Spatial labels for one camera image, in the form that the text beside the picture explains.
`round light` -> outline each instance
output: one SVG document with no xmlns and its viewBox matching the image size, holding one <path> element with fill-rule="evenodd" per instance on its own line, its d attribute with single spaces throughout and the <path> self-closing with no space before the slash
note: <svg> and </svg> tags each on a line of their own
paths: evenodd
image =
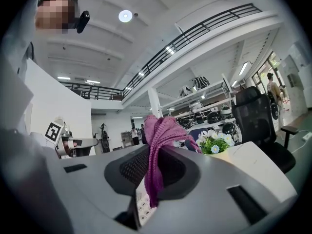
<svg viewBox="0 0 312 234">
<path fill-rule="evenodd" d="M 123 10 L 119 13 L 118 18 L 122 22 L 128 22 L 132 19 L 132 13 L 130 10 Z"/>
</svg>

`white column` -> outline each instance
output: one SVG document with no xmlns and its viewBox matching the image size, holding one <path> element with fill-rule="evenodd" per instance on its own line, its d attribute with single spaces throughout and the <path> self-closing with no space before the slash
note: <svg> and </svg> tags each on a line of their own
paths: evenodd
<svg viewBox="0 0 312 234">
<path fill-rule="evenodd" d="M 150 99 L 153 115 L 155 115 L 157 118 L 162 117 L 162 111 L 156 88 L 149 88 L 147 92 Z"/>
</svg>

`office chair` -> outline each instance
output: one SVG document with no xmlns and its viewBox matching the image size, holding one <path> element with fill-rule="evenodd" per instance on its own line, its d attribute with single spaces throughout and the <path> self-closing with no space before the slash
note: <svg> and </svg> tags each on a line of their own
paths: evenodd
<svg viewBox="0 0 312 234">
<path fill-rule="evenodd" d="M 193 137 L 194 141 L 197 141 L 198 135 L 201 133 L 201 131 L 207 132 L 208 130 L 207 128 L 194 129 L 190 131 L 189 135 Z M 186 139 L 184 143 L 188 150 L 196 152 L 195 148 L 191 145 L 191 142 L 188 139 Z"/>
<path fill-rule="evenodd" d="M 238 92 L 232 113 L 241 130 L 243 143 L 255 143 L 283 173 L 295 166 L 296 160 L 287 147 L 290 134 L 295 135 L 298 130 L 291 126 L 282 127 L 281 130 L 286 132 L 284 146 L 275 142 L 271 107 L 266 94 L 262 95 L 255 87 Z"/>
</svg>

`pink scarf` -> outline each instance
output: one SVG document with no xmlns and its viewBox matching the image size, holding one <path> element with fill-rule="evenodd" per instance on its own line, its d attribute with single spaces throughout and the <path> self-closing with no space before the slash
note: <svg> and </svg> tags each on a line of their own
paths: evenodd
<svg viewBox="0 0 312 234">
<path fill-rule="evenodd" d="M 150 206 L 157 206 L 157 193 L 163 189 L 161 172 L 157 165 L 158 151 L 163 145 L 173 145 L 173 141 L 190 140 L 191 144 L 201 153 L 193 137 L 187 135 L 174 117 L 156 118 L 149 115 L 144 121 L 145 137 L 150 145 L 149 168 L 145 176 L 145 188 L 150 197 Z"/>
</svg>

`white table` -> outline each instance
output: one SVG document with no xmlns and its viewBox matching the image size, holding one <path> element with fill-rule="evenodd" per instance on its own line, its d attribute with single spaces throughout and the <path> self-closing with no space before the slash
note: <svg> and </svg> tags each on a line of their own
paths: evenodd
<svg viewBox="0 0 312 234">
<path fill-rule="evenodd" d="M 231 118 L 231 119 L 226 119 L 226 120 L 221 120 L 219 122 L 216 122 L 216 123 L 202 123 L 202 124 L 197 124 L 189 129 L 187 129 L 186 131 L 189 133 L 191 130 L 195 130 L 195 129 L 199 129 L 199 128 L 212 128 L 212 127 L 216 127 L 216 126 L 219 126 L 219 125 L 222 125 L 222 124 L 225 124 L 225 123 L 228 123 L 228 122 L 233 122 L 235 121 L 235 118 Z"/>
<path fill-rule="evenodd" d="M 254 178 L 283 202 L 297 192 L 283 172 L 253 142 L 233 146 L 211 157 L 225 160 Z"/>
</svg>

